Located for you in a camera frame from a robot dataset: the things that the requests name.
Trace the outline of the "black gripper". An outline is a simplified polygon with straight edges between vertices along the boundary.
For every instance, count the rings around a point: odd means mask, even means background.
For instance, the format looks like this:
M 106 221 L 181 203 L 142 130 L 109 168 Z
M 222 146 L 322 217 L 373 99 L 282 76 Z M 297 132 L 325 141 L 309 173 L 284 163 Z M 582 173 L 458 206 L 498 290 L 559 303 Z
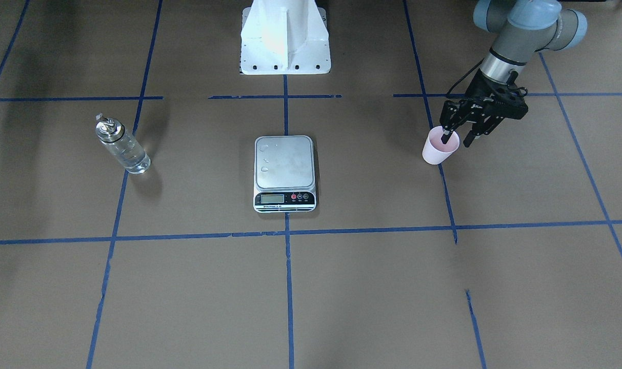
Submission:
M 447 144 L 456 129 L 470 122 L 472 128 L 464 140 L 468 148 L 480 136 L 489 135 L 503 119 L 520 120 L 527 112 L 529 107 L 515 84 L 499 83 L 477 69 L 463 99 L 445 100 L 439 118 L 444 132 L 440 142 Z

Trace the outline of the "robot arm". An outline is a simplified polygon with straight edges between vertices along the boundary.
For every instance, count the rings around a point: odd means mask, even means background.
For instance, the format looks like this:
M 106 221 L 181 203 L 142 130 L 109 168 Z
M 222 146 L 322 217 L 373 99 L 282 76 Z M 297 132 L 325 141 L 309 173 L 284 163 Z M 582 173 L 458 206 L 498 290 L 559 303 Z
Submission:
M 533 54 L 574 47 L 588 30 L 583 13 L 564 9 L 558 1 L 479 1 L 473 22 L 496 39 L 469 70 L 473 78 L 463 98 L 448 91 L 439 119 L 442 144 L 465 123 L 472 124 L 464 140 L 468 147 L 503 120 L 522 119 L 529 110 L 527 89 L 517 86 L 516 79 Z

